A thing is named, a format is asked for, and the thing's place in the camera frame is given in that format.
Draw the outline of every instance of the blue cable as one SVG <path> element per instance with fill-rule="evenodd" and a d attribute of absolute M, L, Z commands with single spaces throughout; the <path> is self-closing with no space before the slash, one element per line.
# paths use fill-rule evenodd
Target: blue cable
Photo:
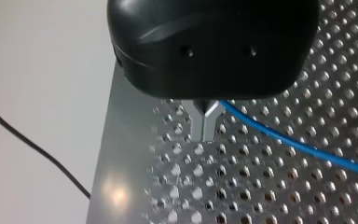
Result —
<path fill-rule="evenodd" d="M 239 109 L 237 109 L 234 105 L 227 101 L 220 101 L 220 104 L 222 104 L 231 114 L 241 119 L 245 124 L 257 129 L 258 131 L 265 133 L 266 135 L 271 136 L 273 138 L 279 139 L 286 145 L 294 147 L 298 151 L 308 153 L 324 161 L 331 161 L 332 163 L 335 163 L 358 173 L 358 162 L 335 156 L 331 153 L 319 150 L 316 147 L 311 147 L 301 142 L 298 142 L 295 139 L 288 137 L 284 134 L 278 133 L 277 131 L 266 126 L 265 124 L 255 121 L 249 116 L 243 114 Z"/>

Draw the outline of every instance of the metal sheet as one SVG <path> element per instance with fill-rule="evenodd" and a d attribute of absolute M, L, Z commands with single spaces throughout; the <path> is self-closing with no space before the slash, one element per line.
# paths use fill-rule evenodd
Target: metal sheet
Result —
<path fill-rule="evenodd" d="M 297 83 L 235 105 L 358 161 L 358 1 L 321 3 L 319 33 Z M 117 68 L 89 224 L 358 224 L 358 174 L 281 145 L 229 113 L 212 143 L 190 142 L 189 122 L 179 101 L 141 94 Z"/>

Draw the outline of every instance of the white wall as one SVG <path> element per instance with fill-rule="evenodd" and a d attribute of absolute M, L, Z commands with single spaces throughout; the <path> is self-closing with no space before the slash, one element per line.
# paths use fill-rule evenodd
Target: white wall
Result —
<path fill-rule="evenodd" d="M 0 0 L 0 114 L 91 190 L 114 56 L 106 0 Z M 89 201 L 0 126 L 0 224 L 85 223 Z"/>

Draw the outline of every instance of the black cable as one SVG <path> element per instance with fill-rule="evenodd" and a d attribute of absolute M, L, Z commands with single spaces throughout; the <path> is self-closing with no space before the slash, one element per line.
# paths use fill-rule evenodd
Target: black cable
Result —
<path fill-rule="evenodd" d="M 74 183 L 78 189 L 87 197 L 90 198 L 90 193 L 76 180 L 76 178 L 62 165 L 59 161 L 54 159 L 50 154 L 48 154 L 43 148 L 39 147 L 37 144 L 33 143 L 27 137 L 19 133 L 16 129 L 11 127 L 6 121 L 4 121 L 0 117 L 0 124 L 7 129 L 9 132 L 14 134 L 14 136 L 18 137 L 23 143 L 28 145 L 29 147 L 33 148 L 37 152 L 39 152 L 43 157 L 51 161 L 54 165 L 56 165 L 71 181 Z"/>

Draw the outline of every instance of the black plastic housing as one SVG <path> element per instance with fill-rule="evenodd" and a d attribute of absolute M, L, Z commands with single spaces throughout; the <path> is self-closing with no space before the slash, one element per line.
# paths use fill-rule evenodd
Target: black plastic housing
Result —
<path fill-rule="evenodd" d="M 117 61 L 160 98 L 254 99 L 295 81 L 318 27 L 317 0 L 109 0 Z"/>

